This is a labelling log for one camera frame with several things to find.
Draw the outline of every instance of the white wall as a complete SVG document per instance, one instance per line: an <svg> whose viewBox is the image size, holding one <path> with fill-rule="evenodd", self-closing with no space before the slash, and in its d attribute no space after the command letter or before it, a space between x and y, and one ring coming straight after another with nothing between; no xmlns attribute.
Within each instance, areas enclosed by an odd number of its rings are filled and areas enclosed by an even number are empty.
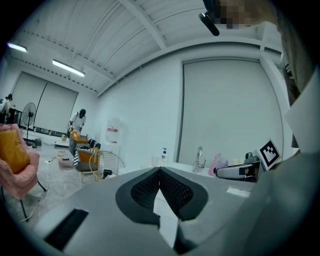
<svg viewBox="0 0 320 256"><path fill-rule="evenodd" d="M218 59L184 65L179 163L209 168L215 155L244 161L272 139L282 156L283 127L273 87L259 62Z"/></svg>
<svg viewBox="0 0 320 256"><path fill-rule="evenodd" d="M286 119L285 114L290 109L289 105L289 97L287 93L287 86L286 82L280 72L280 70L273 64L271 59L263 54L260 57L260 64L264 69L264 72L268 76L270 83L273 87L275 96L277 98L278 106L280 109L281 119L282 119L282 127L283 127L283 153L282 153L282 160L286 160L290 158L293 154L296 153L296 149L291 147L292 143L292 131L289 127Z"/></svg>
<svg viewBox="0 0 320 256"><path fill-rule="evenodd" d="M259 60L258 47L246 44L212 44L180 50L137 69L98 98L95 139L106 141L112 121L121 129L120 157L126 166L150 165L167 147L168 160L176 161L182 109L182 62L210 58ZM267 56L280 65L280 55Z"/></svg>
<svg viewBox="0 0 320 256"><path fill-rule="evenodd" d="M89 138L93 138L95 133L94 121L96 114L97 96L94 92L86 90L79 87L79 85L74 85L68 83L63 77L56 76L55 74L47 74L46 71L38 71L36 69L28 67L24 63L19 63L17 61L8 61L6 69L4 71L2 82L0 83L0 97L3 98L8 94L13 93L14 87L19 79L21 72L33 75L35 77L48 80L51 83L57 84L59 86L68 88L75 92L78 92L78 96L75 100L72 113L79 111L81 109L86 110L86 124L83 127L81 134L88 134Z"/></svg>

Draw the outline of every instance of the gray surface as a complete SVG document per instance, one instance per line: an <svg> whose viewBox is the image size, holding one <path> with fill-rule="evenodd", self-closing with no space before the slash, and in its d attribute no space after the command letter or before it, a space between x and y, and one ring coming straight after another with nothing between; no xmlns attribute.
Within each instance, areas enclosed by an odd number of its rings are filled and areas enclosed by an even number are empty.
<svg viewBox="0 0 320 256"><path fill-rule="evenodd" d="M132 255L174 255L157 226L132 222L116 203L117 189L149 170L151 168L84 187L47 213L35 226L35 233L45 238L76 208L89 214L64 248L65 254L122 255L124 250L129 250Z"/></svg>
<svg viewBox="0 0 320 256"><path fill-rule="evenodd" d="M38 180L45 188L48 187L48 182L50 181L49 190L43 198L43 201L34 212L32 217L29 219L29 222L22 223L23 226L32 229L32 227L38 222L39 219L41 219L41 217L45 213L54 208L64 199L68 198L74 192L81 189L81 184L79 180L79 172L76 170L76 168L61 168L58 165L57 159L54 159L52 161L51 166L45 163L46 160L50 161L56 156L56 151L53 146L46 146L44 143L42 143L42 146L39 146L38 148L32 148L31 146L29 148L40 154L39 167L37 172ZM95 182L92 174L82 175L83 186ZM44 191L38 184L36 184L26 194L22 201L27 215L29 215L34 210L43 195ZM24 215L19 200L9 195L5 190L4 196L6 200L5 207L7 208L8 212L17 221L23 220Z"/></svg>
<svg viewBox="0 0 320 256"><path fill-rule="evenodd" d="M181 171L168 167L172 172ZM199 245L225 225L237 212L245 197L227 193L231 187L251 191L254 183L220 178L208 178L194 173L183 172L183 176L203 186L208 192L208 203L194 220L179 222L184 238Z"/></svg>
<svg viewBox="0 0 320 256"><path fill-rule="evenodd" d="M250 191L254 185L168 169L183 174L208 191L209 202L200 215L195 220L185 221L180 225L186 238L197 244L218 230L243 203L243 197L226 194L227 189L233 187ZM124 250L129 250L133 255L174 255L175 252L156 226L132 222L119 210L116 203L118 188L149 170L151 168L84 187L47 213L35 226L35 233L44 239L73 209L82 209L89 214L64 248L64 253L81 256L108 252L110 255L119 255Z"/></svg>

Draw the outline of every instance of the black cable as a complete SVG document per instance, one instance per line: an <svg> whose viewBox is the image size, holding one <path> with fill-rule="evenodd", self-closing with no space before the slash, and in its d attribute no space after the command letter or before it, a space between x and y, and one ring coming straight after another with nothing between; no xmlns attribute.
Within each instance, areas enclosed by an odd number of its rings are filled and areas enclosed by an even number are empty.
<svg viewBox="0 0 320 256"><path fill-rule="evenodd" d="M53 159L55 159L55 158L57 158L57 157L55 156L54 158L52 158L52 159L49 161L49 163L51 163L51 162L53 161Z"/></svg>

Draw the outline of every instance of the black mesh pad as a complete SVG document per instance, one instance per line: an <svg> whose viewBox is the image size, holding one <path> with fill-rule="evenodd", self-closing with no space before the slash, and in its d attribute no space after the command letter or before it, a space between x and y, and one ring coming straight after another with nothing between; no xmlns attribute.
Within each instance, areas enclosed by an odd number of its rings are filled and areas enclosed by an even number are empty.
<svg viewBox="0 0 320 256"><path fill-rule="evenodd" d="M194 196L190 187L173 178L166 172L159 172L160 190L174 214L179 217L179 209L190 202Z"/></svg>
<svg viewBox="0 0 320 256"><path fill-rule="evenodd" d="M152 175L133 186L131 189L131 197L140 206L153 211L158 191L158 172L154 172Z"/></svg>
<svg viewBox="0 0 320 256"><path fill-rule="evenodd" d="M132 221L159 226L159 216L153 213L159 189L182 221L195 219L208 201L208 193L201 185L161 167L123 184L116 192L116 203Z"/></svg>

